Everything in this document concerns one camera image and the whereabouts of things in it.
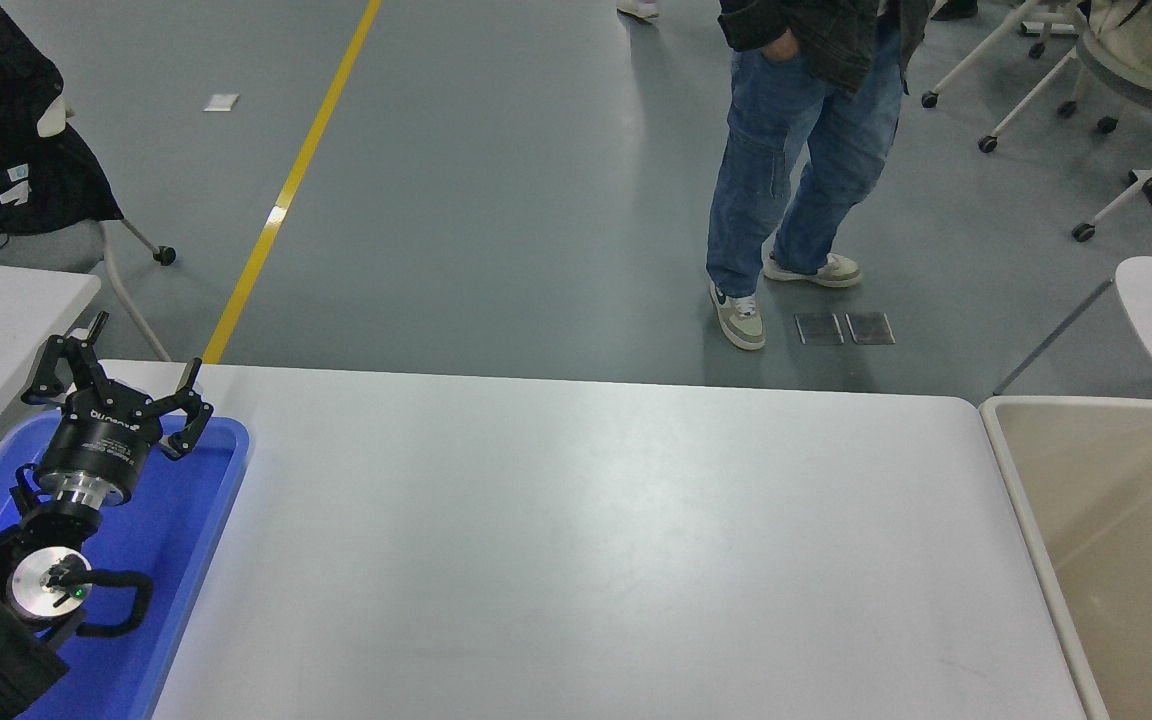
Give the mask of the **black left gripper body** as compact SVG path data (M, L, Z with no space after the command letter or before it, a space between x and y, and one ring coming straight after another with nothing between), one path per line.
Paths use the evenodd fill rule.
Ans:
M45 493L58 493L67 478L96 478L118 493L132 493L141 483L147 450L159 441L159 420L136 416L151 397L137 388L113 387L113 401L96 389L76 389L61 406L61 418L50 446L37 462L35 482Z

